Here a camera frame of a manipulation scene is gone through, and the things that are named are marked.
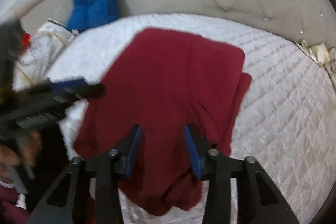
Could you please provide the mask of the person left hand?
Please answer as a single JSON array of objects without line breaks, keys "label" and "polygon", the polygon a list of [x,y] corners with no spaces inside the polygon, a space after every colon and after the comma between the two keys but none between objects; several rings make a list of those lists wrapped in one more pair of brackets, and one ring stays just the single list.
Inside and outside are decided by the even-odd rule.
[{"label": "person left hand", "polygon": [[1,143],[1,181],[12,184],[9,166],[19,166],[23,161],[29,166],[34,166],[41,149],[41,134],[38,131],[32,131],[20,140],[17,152]]}]

